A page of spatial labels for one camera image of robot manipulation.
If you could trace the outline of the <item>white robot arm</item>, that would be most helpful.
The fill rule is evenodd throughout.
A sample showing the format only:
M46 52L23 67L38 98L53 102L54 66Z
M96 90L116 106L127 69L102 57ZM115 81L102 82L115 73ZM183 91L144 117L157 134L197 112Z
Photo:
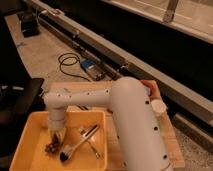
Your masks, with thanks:
M69 105L110 109L127 171L173 171L147 87L139 80L122 77L105 89L48 92L44 101L54 132L65 127Z

